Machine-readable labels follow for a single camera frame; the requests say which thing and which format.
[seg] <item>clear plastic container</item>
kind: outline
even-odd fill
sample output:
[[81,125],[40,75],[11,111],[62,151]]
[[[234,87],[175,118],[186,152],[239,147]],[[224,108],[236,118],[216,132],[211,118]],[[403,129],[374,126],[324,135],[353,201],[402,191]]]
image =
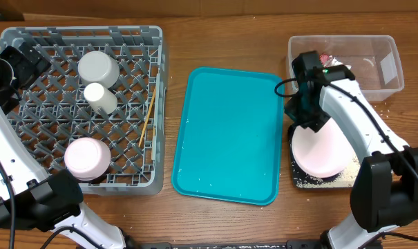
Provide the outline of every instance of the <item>clear plastic container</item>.
[[[289,40],[287,76],[294,77],[292,61],[300,53],[316,50],[337,58],[356,76],[369,101],[382,101],[403,89],[401,60],[389,35],[308,35]],[[289,90],[298,91],[294,82]]]

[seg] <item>pink plate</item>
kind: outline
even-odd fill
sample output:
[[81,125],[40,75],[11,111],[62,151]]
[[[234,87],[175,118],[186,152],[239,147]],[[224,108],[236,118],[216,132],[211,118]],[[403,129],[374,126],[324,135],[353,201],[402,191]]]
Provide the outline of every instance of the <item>pink plate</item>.
[[310,128],[295,128],[292,151],[299,167],[305,173],[319,178],[331,177],[343,171],[354,155],[351,144],[332,118],[316,133]]

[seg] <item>wooden chopstick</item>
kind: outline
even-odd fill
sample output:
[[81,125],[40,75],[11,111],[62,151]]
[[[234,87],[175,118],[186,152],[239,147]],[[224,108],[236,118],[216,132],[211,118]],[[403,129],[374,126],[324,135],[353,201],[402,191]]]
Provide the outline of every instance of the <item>wooden chopstick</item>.
[[144,126],[142,128],[140,144],[138,145],[139,147],[141,147],[142,139],[144,138],[144,133],[146,132],[146,128],[147,128],[147,123],[149,122],[149,117],[152,112],[152,107],[153,107],[153,104],[155,103],[155,94],[156,94],[156,86],[153,88],[152,100],[151,100],[151,104],[149,105],[149,110],[147,111],[147,116],[146,116],[146,120],[144,121]]

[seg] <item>white cup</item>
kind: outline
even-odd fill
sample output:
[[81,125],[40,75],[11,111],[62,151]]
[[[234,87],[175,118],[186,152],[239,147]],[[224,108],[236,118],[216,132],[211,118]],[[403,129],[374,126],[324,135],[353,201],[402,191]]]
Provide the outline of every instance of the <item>white cup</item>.
[[78,73],[82,83],[100,83],[106,88],[112,87],[120,76],[118,63],[107,54],[93,51],[85,54],[79,61]]
[[106,172],[111,163],[111,151],[100,140],[79,138],[69,144],[64,163],[77,179],[90,181]]
[[86,86],[84,98],[96,113],[98,108],[101,107],[107,114],[110,114],[117,108],[118,104],[117,97],[98,83],[90,83]]

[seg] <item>wooden table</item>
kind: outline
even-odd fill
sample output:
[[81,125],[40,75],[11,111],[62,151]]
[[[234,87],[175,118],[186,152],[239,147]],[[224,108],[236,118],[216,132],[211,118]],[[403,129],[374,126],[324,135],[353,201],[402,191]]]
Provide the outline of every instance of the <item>wooden table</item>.
[[[283,138],[281,179],[276,200],[267,207],[191,198],[171,185],[175,144],[187,78],[199,66],[235,68],[285,77],[288,39],[292,35],[391,35],[396,41],[406,87],[375,109],[410,145],[418,146],[418,12],[344,15],[285,15],[213,19],[97,19],[0,23],[10,26],[159,25],[169,45],[166,97],[164,187],[155,196],[86,196],[104,220],[139,242],[228,243],[317,239],[349,213],[350,190],[305,191],[290,180],[288,146]],[[284,117],[284,128],[291,121]],[[399,229],[418,236],[418,221]],[[39,248],[49,233],[17,232],[16,248]],[[0,248],[9,232],[0,230]],[[418,243],[387,238],[386,248],[418,248]],[[74,248],[57,237],[50,248]]]

